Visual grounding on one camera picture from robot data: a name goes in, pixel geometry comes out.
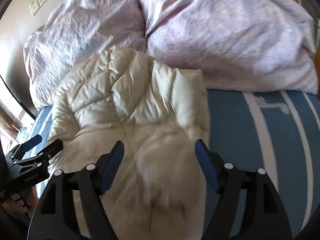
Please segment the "person's left hand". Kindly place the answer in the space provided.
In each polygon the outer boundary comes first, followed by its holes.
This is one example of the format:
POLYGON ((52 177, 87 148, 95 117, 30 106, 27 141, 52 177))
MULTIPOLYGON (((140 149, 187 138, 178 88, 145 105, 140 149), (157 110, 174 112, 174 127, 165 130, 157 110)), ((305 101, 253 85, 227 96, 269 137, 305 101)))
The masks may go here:
POLYGON ((33 186, 30 188, 29 194, 25 201, 28 207, 23 207, 12 199, 8 199, 4 204, 2 204, 2 207, 12 217, 17 218, 17 214, 27 214, 28 217, 31 218, 35 209, 37 208, 39 200, 40 199, 37 196, 36 187, 33 186))

